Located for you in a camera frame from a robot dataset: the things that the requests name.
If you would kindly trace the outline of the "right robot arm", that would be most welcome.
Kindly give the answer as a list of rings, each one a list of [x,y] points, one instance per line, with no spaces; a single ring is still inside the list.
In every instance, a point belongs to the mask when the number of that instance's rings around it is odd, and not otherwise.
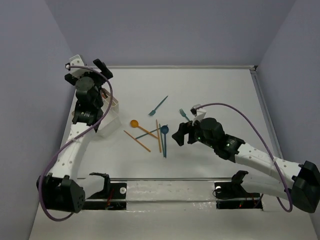
[[[226,134],[222,125],[212,117],[182,122],[172,138],[179,146],[199,142],[213,150],[221,159],[255,169],[263,176],[254,178],[248,171],[239,170],[221,188],[227,198],[244,193],[257,193],[285,199],[296,208],[314,213],[320,202],[320,171],[311,161],[287,161],[258,150],[244,140]]]

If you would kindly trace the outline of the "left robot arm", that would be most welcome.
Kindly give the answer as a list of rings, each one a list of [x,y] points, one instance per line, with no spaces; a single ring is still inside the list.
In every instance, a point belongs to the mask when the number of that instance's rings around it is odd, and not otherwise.
[[[103,85],[109,84],[113,77],[105,63],[97,58],[93,61],[97,69],[93,69],[85,64],[77,65],[78,60],[79,57],[74,56],[65,65],[69,73],[64,78],[75,87],[76,96],[69,136],[37,180],[40,206],[55,222],[79,213],[86,199],[93,195],[104,198],[112,194],[111,180],[106,173],[92,172],[82,183],[76,182],[86,149],[109,113],[114,98],[110,89],[108,105],[103,110]],[[56,218],[50,210],[67,212],[68,215],[64,219]]]

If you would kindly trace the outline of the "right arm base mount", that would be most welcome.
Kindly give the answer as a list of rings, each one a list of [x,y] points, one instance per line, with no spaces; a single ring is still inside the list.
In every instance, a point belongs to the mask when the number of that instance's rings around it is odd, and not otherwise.
[[[262,195],[257,192],[248,192],[243,186],[243,180],[249,173],[238,171],[229,181],[214,183],[212,195],[216,199],[218,210],[263,209]]]

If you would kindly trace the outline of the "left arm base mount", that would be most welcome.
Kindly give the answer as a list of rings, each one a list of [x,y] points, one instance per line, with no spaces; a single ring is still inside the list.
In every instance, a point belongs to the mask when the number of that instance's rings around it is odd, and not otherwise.
[[[92,172],[80,183],[85,191],[83,210],[124,211],[127,209],[127,183],[111,181],[106,173]]]

